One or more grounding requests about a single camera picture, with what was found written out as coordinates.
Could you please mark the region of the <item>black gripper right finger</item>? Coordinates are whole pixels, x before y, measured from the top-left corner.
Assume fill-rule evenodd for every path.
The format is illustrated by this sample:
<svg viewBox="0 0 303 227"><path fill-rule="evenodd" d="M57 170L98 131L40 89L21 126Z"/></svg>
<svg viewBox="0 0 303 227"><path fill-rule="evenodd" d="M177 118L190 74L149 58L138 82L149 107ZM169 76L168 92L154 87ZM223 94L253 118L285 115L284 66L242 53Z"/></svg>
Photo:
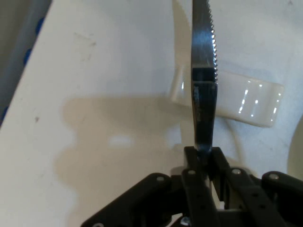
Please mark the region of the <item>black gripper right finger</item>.
<svg viewBox="0 0 303 227"><path fill-rule="evenodd" d="M270 171L257 178L245 169L229 165L220 148L210 155L210 179L224 208L239 209L256 227L301 227L303 182Z"/></svg>

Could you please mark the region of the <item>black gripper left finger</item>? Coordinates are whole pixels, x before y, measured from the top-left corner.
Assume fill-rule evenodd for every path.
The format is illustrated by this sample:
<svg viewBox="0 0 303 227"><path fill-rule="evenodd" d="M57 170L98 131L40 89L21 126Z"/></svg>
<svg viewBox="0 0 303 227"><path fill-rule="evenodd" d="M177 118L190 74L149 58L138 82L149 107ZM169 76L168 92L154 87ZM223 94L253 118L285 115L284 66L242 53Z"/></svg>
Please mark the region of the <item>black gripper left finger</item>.
<svg viewBox="0 0 303 227"><path fill-rule="evenodd" d="M214 211L204 180L202 156L194 147L184 148L185 168L168 176L153 173L142 179L82 223L83 227L166 227L176 214L195 226L207 207Z"/></svg>

